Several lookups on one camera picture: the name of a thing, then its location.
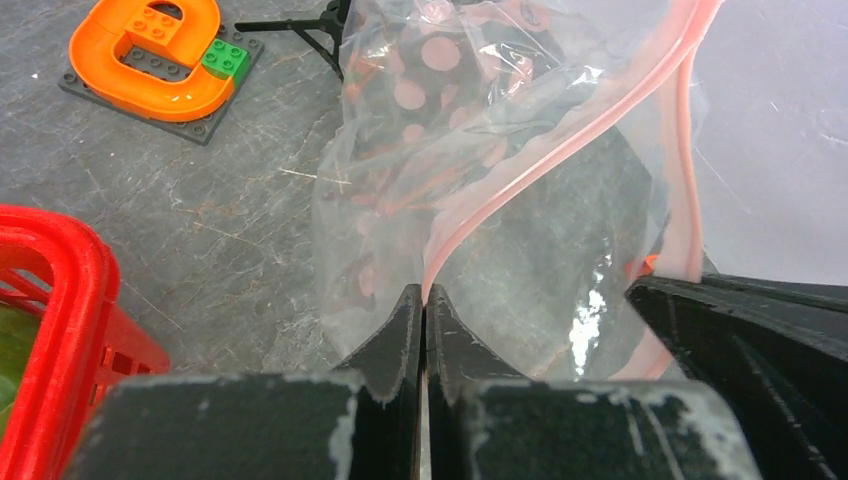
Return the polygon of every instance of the green object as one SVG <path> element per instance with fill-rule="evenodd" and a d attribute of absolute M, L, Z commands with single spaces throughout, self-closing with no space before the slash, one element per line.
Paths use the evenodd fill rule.
<path fill-rule="evenodd" d="M 250 67 L 250 54 L 247 50 L 239 48 L 232 43 L 216 39 L 203 54 L 200 61 L 206 71 L 212 75 L 226 80 L 233 77 L 236 87 L 241 86 L 244 77 Z"/>
<path fill-rule="evenodd" d="M 0 304 L 0 438 L 12 414 L 39 324 L 35 316 Z"/>

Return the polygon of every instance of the green lego brick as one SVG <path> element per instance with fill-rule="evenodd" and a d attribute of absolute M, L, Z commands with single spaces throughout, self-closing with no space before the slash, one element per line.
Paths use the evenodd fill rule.
<path fill-rule="evenodd" d="M 250 54 L 243 48 L 216 39 L 203 54 L 201 63 L 212 75 L 221 79 L 233 77 L 236 86 L 240 86 L 250 66 Z"/>

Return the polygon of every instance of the black tripod stand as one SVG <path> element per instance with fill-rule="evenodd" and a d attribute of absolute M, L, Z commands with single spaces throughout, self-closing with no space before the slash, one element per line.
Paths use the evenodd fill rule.
<path fill-rule="evenodd" d="M 236 30 L 240 32 L 281 32 L 291 30 L 298 34 L 306 43 L 314 48 L 336 72 L 340 79 L 344 80 L 341 66 L 339 65 L 339 47 L 342 43 L 342 32 L 350 11 L 351 0 L 332 0 L 327 8 L 321 13 L 317 20 L 273 20 L 267 22 L 240 22 L 236 23 Z M 309 32 L 324 32 L 333 39 L 333 52 L 324 48 Z"/>

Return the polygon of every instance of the gray surface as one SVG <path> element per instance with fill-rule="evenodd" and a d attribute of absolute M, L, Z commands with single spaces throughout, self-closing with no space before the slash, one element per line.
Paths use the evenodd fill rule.
<path fill-rule="evenodd" d="M 848 3 L 724 2 L 695 68 L 707 253 L 724 273 L 848 285 Z"/>
<path fill-rule="evenodd" d="M 266 51 L 206 147 L 56 86 L 94 0 L 5 0 L 0 203 L 74 215 L 114 248 L 120 304 L 180 372 L 323 370 L 309 201 L 341 123 L 338 79 L 291 33 Z M 220 2 L 225 22 L 323 5 Z"/>

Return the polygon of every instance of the orange lego brick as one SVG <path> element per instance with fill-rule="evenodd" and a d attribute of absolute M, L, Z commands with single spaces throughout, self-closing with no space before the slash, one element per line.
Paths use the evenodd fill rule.
<path fill-rule="evenodd" d="M 169 57 L 169 46 L 181 26 L 181 20 L 144 7 L 130 18 L 126 31 L 133 45 Z"/>

